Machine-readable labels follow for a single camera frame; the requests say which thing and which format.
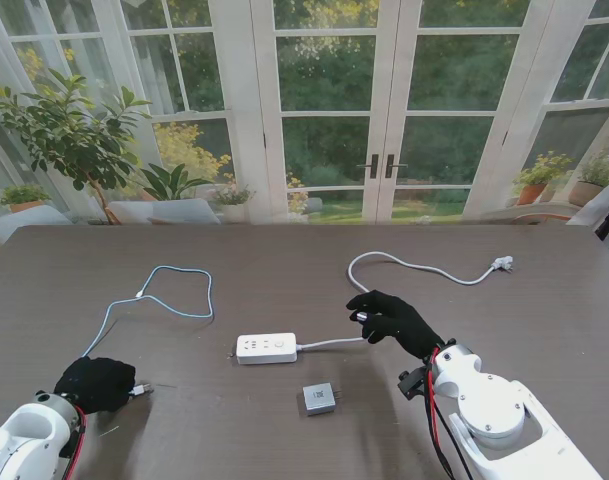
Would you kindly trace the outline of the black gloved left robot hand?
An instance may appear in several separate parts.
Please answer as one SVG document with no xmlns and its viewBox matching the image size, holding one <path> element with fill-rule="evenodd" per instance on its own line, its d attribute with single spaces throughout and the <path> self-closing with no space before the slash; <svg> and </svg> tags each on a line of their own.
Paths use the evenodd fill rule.
<svg viewBox="0 0 609 480">
<path fill-rule="evenodd" d="M 130 399 L 136 369 L 110 359 L 83 356 L 63 372 L 54 393 L 68 398 L 85 414 L 116 412 Z"/>
</svg>

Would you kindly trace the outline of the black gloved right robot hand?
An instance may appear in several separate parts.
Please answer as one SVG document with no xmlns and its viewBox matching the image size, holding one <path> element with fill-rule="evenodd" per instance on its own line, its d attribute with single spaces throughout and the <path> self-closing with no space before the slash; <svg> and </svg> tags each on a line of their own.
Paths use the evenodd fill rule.
<svg viewBox="0 0 609 480">
<path fill-rule="evenodd" d="M 370 344 L 391 337 L 420 360 L 444 345 L 418 311 L 397 296 L 372 290 L 353 297 L 346 308 L 351 311 L 350 320 L 361 325 L 362 338 Z"/>
</svg>

